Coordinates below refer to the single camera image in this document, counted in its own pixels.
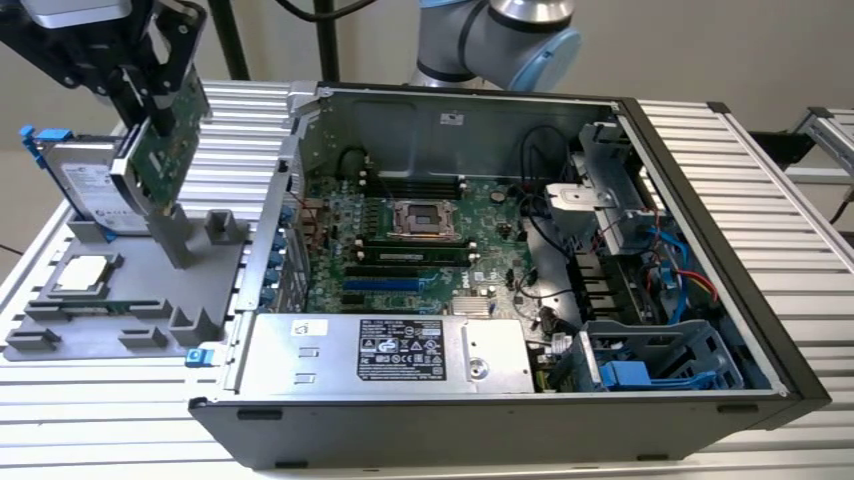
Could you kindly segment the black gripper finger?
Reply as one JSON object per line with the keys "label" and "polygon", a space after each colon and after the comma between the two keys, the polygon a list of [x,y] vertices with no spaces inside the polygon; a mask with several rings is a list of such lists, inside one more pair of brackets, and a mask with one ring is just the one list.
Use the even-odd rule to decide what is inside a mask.
{"label": "black gripper finger", "polygon": [[58,82],[66,88],[85,87],[101,103],[113,107],[125,126],[135,126],[143,121],[139,101],[118,69],[82,66],[61,73]]}
{"label": "black gripper finger", "polygon": [[203,8],[193,2],[155,2],[153,28],[165,46],[165,61],[159,62],[149,77],[150,114],[159,136],[167,136],[174,127],[171,104],[193,65],[199,35],[206,21]]}

